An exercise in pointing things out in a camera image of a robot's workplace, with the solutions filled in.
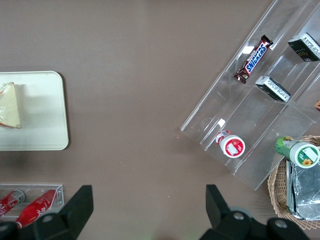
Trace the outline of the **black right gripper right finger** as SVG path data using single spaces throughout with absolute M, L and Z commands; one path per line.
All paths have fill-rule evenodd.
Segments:
M 201 240 L 308 240 L 293 221 L 270 218 L 262 224 L 239 210 L 231 210 L 215 184 L 208 184 L 205 207 L 211 228 Z

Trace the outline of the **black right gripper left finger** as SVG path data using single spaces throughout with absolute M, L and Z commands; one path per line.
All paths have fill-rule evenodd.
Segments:
M 13 221 L 0 224 L 2 240 L 76 240 L 94 210 L 91 185 L 83 185 L 58 213 L 47 213 L 21 229 Z

